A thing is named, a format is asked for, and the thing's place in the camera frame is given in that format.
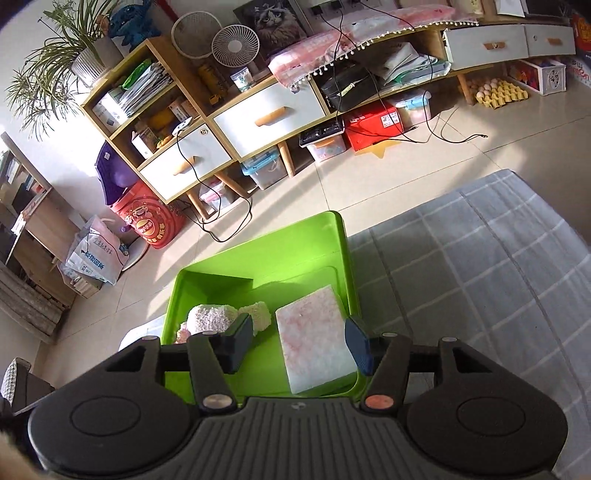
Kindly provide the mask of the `potted green plant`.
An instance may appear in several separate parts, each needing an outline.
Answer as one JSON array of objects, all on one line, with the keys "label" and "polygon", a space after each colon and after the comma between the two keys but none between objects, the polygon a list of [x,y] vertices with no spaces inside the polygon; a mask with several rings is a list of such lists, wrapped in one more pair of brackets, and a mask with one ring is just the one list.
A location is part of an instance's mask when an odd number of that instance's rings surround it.
[{"label": "potted green plant", "polygon": [[52,35],[25,57],[6,89],[8,107],[21,120],[21,129],[40,140],[52,122],[75,112],[80,80],[74,60],[87,51],[98,59],[94,42],[106,36],[101,24],[119,6],[117,1],[54,1],[39,23]]}]

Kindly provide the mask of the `white fan grille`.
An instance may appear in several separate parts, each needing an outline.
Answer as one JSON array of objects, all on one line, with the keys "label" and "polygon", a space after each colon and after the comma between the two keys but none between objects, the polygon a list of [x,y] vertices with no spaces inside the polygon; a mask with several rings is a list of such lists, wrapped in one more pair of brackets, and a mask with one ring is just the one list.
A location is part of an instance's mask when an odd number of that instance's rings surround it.
[{"label": "white fan grille", "polygon": [[221,28],[221,23],[211,13],[189,12],[172,25],[172,44],[182,56],[190,60],[205,59],[211,55],[211,42]]}]

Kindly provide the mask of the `green plastic bin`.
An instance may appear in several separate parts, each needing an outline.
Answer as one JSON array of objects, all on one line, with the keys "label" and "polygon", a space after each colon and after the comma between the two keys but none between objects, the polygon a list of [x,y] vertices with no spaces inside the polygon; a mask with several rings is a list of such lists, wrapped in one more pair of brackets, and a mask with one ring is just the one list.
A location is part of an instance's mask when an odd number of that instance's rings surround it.
[{"label": "green plastic bin", "polygon": [[[190,309],[199,304],[238,308],[263,301],[276,309],[331,285],[347,318],[361,316],[346,230],[335,211],[291,224],[181,269],[168,302],[161,344],[173,344]],[[194,403],[190,375],[165,373],[165,387]],[[301,395],[290,393],[276,322],[253,338],[237,373],[225,380],[245,397],[349,397],[359,401],[367,377],[353,372]]]}]

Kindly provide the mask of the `long wooden tv bench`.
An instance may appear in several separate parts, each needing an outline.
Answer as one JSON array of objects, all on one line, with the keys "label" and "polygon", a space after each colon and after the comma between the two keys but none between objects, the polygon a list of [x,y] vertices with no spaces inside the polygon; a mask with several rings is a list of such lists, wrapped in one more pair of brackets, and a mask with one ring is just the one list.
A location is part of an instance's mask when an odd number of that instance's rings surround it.
[{"label": "long wooden tv bench", "polygon": [[270,78],[212,120],[245,161],[322,121],[442,78],[575,52],[565,21],[474,18],[438,5],[370,8],[271,57]]}]

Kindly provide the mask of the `yellow egg tray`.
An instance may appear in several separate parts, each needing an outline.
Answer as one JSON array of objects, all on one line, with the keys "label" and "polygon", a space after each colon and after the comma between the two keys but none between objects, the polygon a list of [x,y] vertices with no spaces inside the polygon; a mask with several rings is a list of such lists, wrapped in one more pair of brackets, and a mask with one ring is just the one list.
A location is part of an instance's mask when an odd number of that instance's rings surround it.
[{"label": "yellow egg tray", "polygon": [[476,102],[491,109],[528,100],[530,94],[520,86],[499,78],[477,78],[467,82]]}]

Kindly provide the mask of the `black bag on shelf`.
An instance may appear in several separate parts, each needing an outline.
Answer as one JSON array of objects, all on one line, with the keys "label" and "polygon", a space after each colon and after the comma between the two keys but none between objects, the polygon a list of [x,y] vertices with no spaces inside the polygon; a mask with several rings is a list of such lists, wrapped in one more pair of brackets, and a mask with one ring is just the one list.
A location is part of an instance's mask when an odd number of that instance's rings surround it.
[{"label": "black bag on shelf", "polygon": [[325,101],[335,111],[346,112],[373,97],[383,80],[361,64],[352,64],[335,72],[320,87]]}]

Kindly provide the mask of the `clear storage box pink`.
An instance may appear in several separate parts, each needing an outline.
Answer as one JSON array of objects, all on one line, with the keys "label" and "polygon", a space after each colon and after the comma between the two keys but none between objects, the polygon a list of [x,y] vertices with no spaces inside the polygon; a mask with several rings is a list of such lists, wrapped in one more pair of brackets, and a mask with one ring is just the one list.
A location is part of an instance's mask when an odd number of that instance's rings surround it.
[{"label": "clear storage box pink", "polygon": [[348,150],[344,136],[342,136],[342,134],[327,137],[318,140],[317,142],[308,143],[305,148],[308,149],[312,159],[314,159],[317,163],[322,163],[332,159]]}]

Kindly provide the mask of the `blue lid storage box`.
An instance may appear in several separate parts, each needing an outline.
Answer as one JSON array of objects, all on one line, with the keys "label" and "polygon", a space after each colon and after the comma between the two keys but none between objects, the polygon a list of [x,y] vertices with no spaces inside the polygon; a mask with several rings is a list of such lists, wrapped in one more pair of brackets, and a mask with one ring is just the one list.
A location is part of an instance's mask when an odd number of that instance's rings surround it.
[{"label": "blue lid storage box", "polygon": [[252,178],[261,190],[266,190],[287,177],[287,169],[276,146],[243,161],[240,169],[242,174]]}]

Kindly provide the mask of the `pink lace cloth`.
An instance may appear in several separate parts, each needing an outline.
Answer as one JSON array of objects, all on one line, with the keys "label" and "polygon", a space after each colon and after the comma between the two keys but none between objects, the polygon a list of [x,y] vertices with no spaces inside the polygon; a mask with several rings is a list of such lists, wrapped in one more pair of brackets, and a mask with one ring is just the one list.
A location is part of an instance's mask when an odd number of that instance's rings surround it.
[{"label": "pink lace cloth", "polygon": [[477,26],[478,19],[451,6],[427,4],[392,11],[363,8],[346,14],[324,32],[298,41],[270,59],[276,81],[288,89],[322,75],[335,62],[374,42],[431,27]]}]

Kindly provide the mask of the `grey checked bed sheet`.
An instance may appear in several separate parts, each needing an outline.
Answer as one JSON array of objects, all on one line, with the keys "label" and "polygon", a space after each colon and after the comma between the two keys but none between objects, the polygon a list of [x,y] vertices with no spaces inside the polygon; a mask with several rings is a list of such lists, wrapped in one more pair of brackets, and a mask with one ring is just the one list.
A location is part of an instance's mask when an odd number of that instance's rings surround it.
[{"label": "grey checked bed sheet", "polygon": [[501,170],[349,236],[363,321],[456,337],[549,395],[569,427],[562,479],[590,473],[590,250]]}]

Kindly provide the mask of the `blue stitch plush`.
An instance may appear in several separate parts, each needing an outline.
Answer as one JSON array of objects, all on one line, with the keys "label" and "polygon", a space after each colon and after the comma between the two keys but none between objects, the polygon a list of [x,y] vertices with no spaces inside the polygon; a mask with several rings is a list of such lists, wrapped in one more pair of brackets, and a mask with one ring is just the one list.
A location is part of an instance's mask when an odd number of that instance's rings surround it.
[{"label": "blue stitch plush", "polygon": [[160,30],[148,15],[150,0],[140,4],[126,5],[110,15],[108,36],[111,39],[121,37],[121,44],[134,50],[148,38],[159,37]]}]

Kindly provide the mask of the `white decorated box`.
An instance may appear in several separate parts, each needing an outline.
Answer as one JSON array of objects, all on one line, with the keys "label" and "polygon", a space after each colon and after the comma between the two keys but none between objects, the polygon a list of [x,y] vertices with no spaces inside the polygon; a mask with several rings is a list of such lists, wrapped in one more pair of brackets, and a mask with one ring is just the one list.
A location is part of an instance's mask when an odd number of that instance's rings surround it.
[{"label": "white decorated box", "polygon": [[542,96],[567,90],[566,66],[557,60],[511,61],[507,63],[507,74],[515,82]]}]

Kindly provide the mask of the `wooden shelf cabinet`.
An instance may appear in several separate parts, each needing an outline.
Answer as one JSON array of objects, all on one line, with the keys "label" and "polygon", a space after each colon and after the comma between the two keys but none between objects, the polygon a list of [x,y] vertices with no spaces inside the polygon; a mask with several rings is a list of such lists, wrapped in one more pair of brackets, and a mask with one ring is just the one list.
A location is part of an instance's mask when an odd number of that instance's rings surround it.
[{"label": "wooden shelf cabinet", "polygon": [[[164,85],[142,89],[139,106],[109,127],[104,103],[114,99],[115,89],[146,60],[160,68]],[[228,168],[238,162],[238,153],[214,124],[209,91],[166,37],[143,41],[97,83],[81,110],[164,203],[185,195],[205,214],[198,193],[200,184],[211,177],[239,197],[249,197],[228,174]]]}]

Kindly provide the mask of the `white paper bag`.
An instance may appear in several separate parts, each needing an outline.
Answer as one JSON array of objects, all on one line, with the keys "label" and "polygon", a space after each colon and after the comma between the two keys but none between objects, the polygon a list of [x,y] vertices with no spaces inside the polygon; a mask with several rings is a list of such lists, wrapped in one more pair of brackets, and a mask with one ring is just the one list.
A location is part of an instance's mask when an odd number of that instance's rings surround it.
[{"label": "white paper bag", "polygon": [[76,273],[115,285],[129,260],[127,246],[97,217],[74,236],[65,266]]}]

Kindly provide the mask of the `wooden desk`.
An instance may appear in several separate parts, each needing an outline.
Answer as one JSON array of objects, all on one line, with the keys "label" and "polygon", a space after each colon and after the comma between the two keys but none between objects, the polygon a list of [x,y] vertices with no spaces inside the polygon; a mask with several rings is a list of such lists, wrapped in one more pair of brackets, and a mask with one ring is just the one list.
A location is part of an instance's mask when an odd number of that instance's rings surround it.
[{"label": "wooden desk", "polygon": [[69,217],[71,209],[67,202],[56,193],[10,136],[3,133],[1,138],[40,187],[17,218],[16,243],[10,255],[22,267],[35,290],[69,309],[76,298],[76,291],[62,277],[58,264],[65,260],[78,226]]}]

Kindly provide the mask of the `cream fluffy sponge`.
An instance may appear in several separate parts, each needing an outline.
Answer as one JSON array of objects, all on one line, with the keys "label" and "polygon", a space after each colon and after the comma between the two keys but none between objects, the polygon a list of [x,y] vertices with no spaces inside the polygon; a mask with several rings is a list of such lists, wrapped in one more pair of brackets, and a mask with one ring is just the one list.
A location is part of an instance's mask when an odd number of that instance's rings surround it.
[{"label": "cream fluffy sponge", "polygon": [[260,332],[266,330],[271,324],[271,314],[269,307],[263,301],[256,302],[252,305],[240,307],[239,314],[248,314],[252,318],[253,335],[256,336]]}]

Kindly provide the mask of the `white desk fan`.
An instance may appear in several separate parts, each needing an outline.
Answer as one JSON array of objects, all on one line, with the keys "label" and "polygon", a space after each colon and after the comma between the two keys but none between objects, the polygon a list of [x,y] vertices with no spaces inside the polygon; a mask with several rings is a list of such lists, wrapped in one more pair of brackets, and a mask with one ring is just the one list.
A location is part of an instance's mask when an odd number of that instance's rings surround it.
[{"label": "white desk fan", "polygon": [[214,59],[229,69],[242,68],[259,55],[259,36],[248,26],[232,24],[221,28],[211,41]]}]

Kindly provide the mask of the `red cardboard box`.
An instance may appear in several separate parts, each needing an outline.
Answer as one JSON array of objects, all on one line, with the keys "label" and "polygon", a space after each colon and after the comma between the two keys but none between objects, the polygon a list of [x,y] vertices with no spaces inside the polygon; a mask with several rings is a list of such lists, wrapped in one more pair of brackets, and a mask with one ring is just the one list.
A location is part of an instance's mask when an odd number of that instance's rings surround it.
[{"label": "red cardboard box", "polygon": [[374,102],[346,114],[345,133],[356,152],[405,132],[398,109],[389,102]]}]

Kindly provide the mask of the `pink white sponge block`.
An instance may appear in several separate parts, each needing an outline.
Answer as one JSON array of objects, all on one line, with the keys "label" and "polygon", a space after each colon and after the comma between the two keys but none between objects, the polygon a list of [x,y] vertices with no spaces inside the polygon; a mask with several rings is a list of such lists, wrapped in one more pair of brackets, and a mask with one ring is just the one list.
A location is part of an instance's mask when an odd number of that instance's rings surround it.
[{"label": "pink white sponge block", "polygon": [[358,369],[331,286],[277,309],[276,325],[291,394],[328,395],[355,383]]}]

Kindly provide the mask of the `cat picture frame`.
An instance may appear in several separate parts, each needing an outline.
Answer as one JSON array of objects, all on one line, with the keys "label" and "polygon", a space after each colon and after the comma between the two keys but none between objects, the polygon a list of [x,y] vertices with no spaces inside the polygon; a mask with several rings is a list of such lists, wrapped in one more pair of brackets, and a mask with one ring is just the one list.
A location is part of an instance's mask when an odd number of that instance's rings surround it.
[{"label": "cat picture frame", "polygon": [[256,32],[265,60],[308,37],[289,1],[249,1],[233,13],[240,23]]}]

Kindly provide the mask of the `red printed bucket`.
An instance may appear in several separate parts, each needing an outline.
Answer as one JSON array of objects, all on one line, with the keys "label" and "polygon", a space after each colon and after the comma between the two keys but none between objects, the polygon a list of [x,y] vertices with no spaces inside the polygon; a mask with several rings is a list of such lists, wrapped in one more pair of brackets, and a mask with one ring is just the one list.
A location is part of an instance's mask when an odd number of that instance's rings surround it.
[{"label": "red printed bucket", "polygon": [[110,209],[154,249],[167,246],[185,224],[182,212],[163,203],[141,180],[127,188]]}]

